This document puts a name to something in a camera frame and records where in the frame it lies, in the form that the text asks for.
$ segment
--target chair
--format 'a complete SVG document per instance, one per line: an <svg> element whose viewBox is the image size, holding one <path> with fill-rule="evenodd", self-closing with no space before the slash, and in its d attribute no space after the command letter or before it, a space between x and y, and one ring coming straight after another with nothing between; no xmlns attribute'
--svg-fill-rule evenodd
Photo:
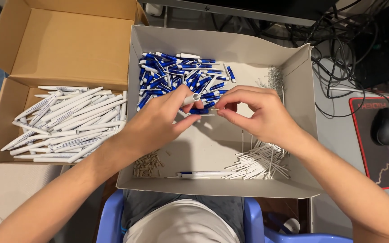
<svg viewBox="0 0 389 243"><path fill-rule="evenodd" d="M122 242L121 216L124 209L123 190L117 190L106 201L100 219L97 243ZM245 198L244 234L246 243L352 243L353 240L331 234L286 235L264 226L262 211L254 198Z"/></svg>

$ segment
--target mouse pad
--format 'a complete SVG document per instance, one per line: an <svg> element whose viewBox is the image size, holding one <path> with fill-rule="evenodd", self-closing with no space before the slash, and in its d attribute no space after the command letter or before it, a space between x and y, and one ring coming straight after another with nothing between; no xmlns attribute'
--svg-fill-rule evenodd
<svg viewBox="0 0 389 243"><path fill-rule="evenodd" d="M351 111L361 106L363 98L349 99ZM366 98L362 107L352 115L360 144L366 175L383 189L389 189L389 146L378 146L370 137L370 127L379 109L388 107L382 97Z"/></svg>

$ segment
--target cardboard box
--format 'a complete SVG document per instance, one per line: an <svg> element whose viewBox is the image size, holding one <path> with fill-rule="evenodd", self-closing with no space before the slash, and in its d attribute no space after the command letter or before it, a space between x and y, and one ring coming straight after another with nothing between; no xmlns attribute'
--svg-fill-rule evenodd
<svg viewBox="0 0 389 243"><path fill-rule="evenodd" d="M143 52L167 54L191 53L202 58L216 59L230 65L237 84L257 86L266 82L267 68L283 70L285 104L290 115L304 130L317 138L314 84L310 58L311 47L281 47L263 39L226 32L167 29L133 26L131 31L127 116L136 114L139 98L138 60ZM239 105L238 113L250 117L247 106ZM245 136L246 151L250 136ZM165 164L162 176L175 176L181 171L223 170L237 159L241 152L241 128L222 117L203 117L182 133L175 141L159 151ZM294 156L286 156L290 180L276 173L275 180L224 180L224 179L160 179L133 177L133 164L123 169L117 187L179 194L217 196L256 196L276 198L308 198L322 192L320 185Z"/></svg>
<svg viewBox="0 0 389 243"><path fill-rule="evenodd" d="M10 76L0 92L0 149L23 133L11 123L46 93L37 86L127 90L130 31L139 21L148 25L136 0L7 0L0 68ZM33 162L0 151L0 163Z"/></svg>

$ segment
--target box lid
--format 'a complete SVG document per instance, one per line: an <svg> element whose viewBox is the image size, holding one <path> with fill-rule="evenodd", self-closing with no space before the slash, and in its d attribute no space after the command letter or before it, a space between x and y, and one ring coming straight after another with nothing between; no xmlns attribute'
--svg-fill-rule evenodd
<svg viewBox="0 0 389 243"><path fill-rule="evenodd" d="M12 77L127 82L136 0L8 0L0 17L0 68Z"/></svg>

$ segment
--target black mouse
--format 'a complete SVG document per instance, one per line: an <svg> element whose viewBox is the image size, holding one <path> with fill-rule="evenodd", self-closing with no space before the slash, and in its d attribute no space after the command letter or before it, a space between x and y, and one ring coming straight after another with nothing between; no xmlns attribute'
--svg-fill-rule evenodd
<svg viewBox="0 0 389 243"><path fill-rule="evenodd" d="M389 108L376 113L370 129L370 136L377 145L389 145Z"/></svg>

